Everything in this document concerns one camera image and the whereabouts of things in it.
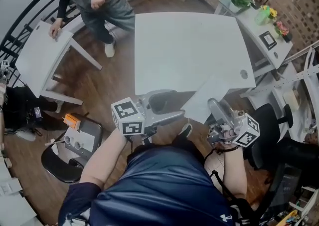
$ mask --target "wrist strap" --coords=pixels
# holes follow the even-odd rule
[[[237,145],[237,146],[235,146],[235,147],[233,147],[233,148],[230,148],[230,149],[217,149],[217,148],[216,148],[215,151],[218,152],[218,153],[232,152],[232,151],[237,150],[239,147],[240,147],[240,146]]]

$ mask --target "hand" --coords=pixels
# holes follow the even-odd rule
[[[56,21],[52,24],[50,31],[49,31],[49,36],[52,37],[53,39],[56,39],[56,36],[60,30],[60,27],[62,26],[62,18],[57,18]]]
[[[101,7],[106,0],[91,0],[91,7],[92,9],[97,10],[99,7]]]

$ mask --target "plant pot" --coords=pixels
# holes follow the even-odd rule
[[[257,15],[255,16],[255,23],[257,25],[265,25],[268,21],[268,12],[266,10],[260,10],[258,11]]]
[[[287,35],[283,36],[283,39],[285,40],[285,42],[290,42],[292,38],[293,36],[290,32]]]
[[[233,13],[237,13],[241,8],[237,7],[233,2],[230,2],[229,10]]]

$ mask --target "cable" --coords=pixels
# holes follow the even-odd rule
[[[223,181],[219,178],[218,172],[216,170],[213,170],[209,177],[215,176],[218,180],[219,184],[223,188],[223,191],[232,199],[236,200],[237,198],[230,192],[230,190],[224,185]]]
[[[213,148],[211,150],[210,153],[208,153],[204,159],[204,164],[207,160],[207,158],[213,154],[214,151],[216,152],[231,152],[231,151],[235,151],[239,148],[239,146],[237,145],[236,147],[233,147],[233,148],[230,148],[230,149],[217,149],[217,148]],[[235,200],[236,197],[229,191],[229,189],[227,189],[227,187],[223,184],[223,181],[220,179],[219,175],[218,175],[218,172],[216,170],[213,170],[212,173],[210,174],[209,177],[212,177],[212,176],[215,176],[217,181],[219,182],[219,184],[221,185],[221,187],[223,188],[223,191],[225,191],[225,193],[232,199],[232,200]]]

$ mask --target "logo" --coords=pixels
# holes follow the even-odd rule
[[[253,135],[252,133],[245,132],[239,139],[237,139],[233,143],[243,147],[248,147],[256,138],[257,136]]]
[[[142,122],[123,123],[123,135],[140,134],[142,132]]]
[[[221,215],[220,217],[223,219],[224,222],[227,222],[227,220],[233,219],[232,216],[226,216],[226,215]]]
[[[131,101],[115,105],[114,109],[118,113],[120,119],[138,114],[137,110],[135,109]]]
[[[254,121],[251,117],[247,117],[247,122],[252,129],[256,130],[259,133],[259,127],[256,121]]]

